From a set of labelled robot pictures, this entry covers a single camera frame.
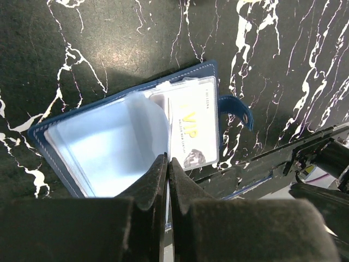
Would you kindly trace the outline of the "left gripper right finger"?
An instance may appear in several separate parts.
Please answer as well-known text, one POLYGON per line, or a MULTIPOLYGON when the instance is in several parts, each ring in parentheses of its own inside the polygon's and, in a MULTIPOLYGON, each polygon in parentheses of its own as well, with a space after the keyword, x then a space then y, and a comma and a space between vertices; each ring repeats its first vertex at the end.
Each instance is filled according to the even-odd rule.
POLYGON ((217 200, 168 166, 175 261, 339 261, 306 200, 217 200))

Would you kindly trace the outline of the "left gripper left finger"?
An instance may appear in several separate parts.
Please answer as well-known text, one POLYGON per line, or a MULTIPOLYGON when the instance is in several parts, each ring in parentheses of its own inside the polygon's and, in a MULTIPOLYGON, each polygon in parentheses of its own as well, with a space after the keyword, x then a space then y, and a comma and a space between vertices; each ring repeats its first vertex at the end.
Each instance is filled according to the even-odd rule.
POLYGON ((114 198, 40 199, 1 211, 1 261, 162 261, 166 154, 114 198))

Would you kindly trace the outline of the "white VIP credit card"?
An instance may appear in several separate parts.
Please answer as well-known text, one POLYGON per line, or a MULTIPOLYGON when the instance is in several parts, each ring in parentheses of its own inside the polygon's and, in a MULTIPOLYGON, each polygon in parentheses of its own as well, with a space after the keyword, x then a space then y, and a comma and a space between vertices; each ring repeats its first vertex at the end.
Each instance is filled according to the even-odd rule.
POLYGON ((147 92, 159 101, 169 121, 169 156, 185 170, 216 163, 219 158, 216 78, 165 81, 147 92))

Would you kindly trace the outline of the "blue card holder wallet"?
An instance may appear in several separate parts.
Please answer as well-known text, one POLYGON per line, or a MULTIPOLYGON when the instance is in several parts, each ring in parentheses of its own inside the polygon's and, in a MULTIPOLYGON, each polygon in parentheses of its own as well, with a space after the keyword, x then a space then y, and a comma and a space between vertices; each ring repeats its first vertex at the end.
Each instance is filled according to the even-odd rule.
POLYGON ((219 118, 232 114, 248 129, 250 109, 233 95, 220 96, 218 69, 207 61, 174 74, 131 87, 107 98, 38 123, 28 136, 77 198, 114 197, 138 180, 156 157, 169 156, 169 121, 159 101, 147 92, 165 81, 216 78, 219 149, 223 143, 219 118))

